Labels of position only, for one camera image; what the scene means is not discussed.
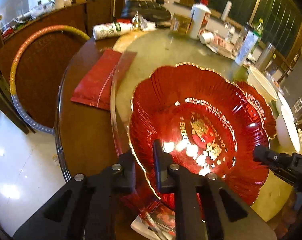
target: floor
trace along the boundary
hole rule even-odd
[[[52,135],[25,135],[0,111],[0,224],[14,232],[64,185]]]

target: gray hula hoop section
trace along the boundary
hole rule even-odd
[[[19,115],[23,118],[23,120],[33,129],[41,131],[41,132],[45,132],[45,133],[50,133],[52,135],[55,134],[54,129],[47,127],[45,125],[41,125],[38,122],[34,121],[27,113],[26,111],[23,109],[21,103],[19,102],[18,96],[17,95],[13,95],[12,96],[12,100],[13,100],[13,104],[17,110],[17,112],[19,113]]]

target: screw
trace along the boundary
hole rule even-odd
[[[176,164],[176,163],[172,163],[172,164],[170,165],[170,169],[171,169],[171,170],[176,171],[176,170],[178,170],[179,168],[180,168],[180,166],[179,166],[178,164]]]
[[[208,179],[211,179],[211,180],[215,180],[215,179],[217,179],[217,177],[218,177],[218,176],[217,176],[215,173],[213,173],[213,172],[208,173],[207,176],[208,176]]]
[[[113,164],[112,165],[112,170],[114,170],[114,171],[119,171],[119,170],[121,170],[121,168],[122,168],[122,166],[121,166],[121,164]]]
[[[81,181],[81,180],[84,179],[84,175],[81,174],[81,173],[76,174],[76,175],[74,176],[74,179],[75,179],[76,181]]]

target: red flower-shaped plate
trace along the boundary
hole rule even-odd
[[[238,81],[236,84],[244,91],[248,101],[258,109],[262,117],[262,124],[266,130],[269,139],[274,139],[277,135],[276,120],[273,117],[272,109],[267,104],[264,96],[261,95],[253,86],[244,81]]]
[[[255,201],[268,169],[252,153],[259,144],[269,147],[269,140],[259,112],[237,85],[191,63],[164,66],[137,86],[132,110],[128,134],[148,182],[137,188],[145,205],[155,194],[174,209],[174,195],[155,190],[155,139],[175,163],[201,175],[214,172],[247,204]]]

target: hula hoop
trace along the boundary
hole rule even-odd
[[[71,26],[67,26],[67,25],[54,25],[54,26],[50,26],[50,27],[46,27],[43,28],[39,31],[37,31],[36,33],[34,33],[33,35],[31,35],[23,44],[22,46],[19,48],[17,54],[15,55],[15,58],[13,60],[13,64],[11,67],[11,72],[10,72],[10,77],[9,77],[9,91],[11,93],[12,96],[12,101],[13,104],[17,110],[17,112],[19,113],[19,115],[22,117],[22,119],[28,124],[30,125],[33,129],[38,130],[38,131],[42,131],[45,133],[50,133],[54,135],[54,128],[50,128],[47,127],[45,125],[41,125],[38,122],[36,122],[35,120],[33,120],[27,113],[26,111],[23,109],[17,93],[16,93],[16,86],[15,86],[15,74],[16,74],[16,69],[17,69],[17,65],[19,63],[19,60],[22,56],[22,54],[24,53],[24,51],[26,50],[26,48],[33,42],[35,41],[37,38],[47,34],[47,33],[51,33],[51,32],[57,32],[57,31],[66,31],[66,32],[70,32],[76,35],[81,36],[83,39],[85,40],[89,40],[89,36],[86,35],[86,33],[84,33],[83,31],[71,27]]]

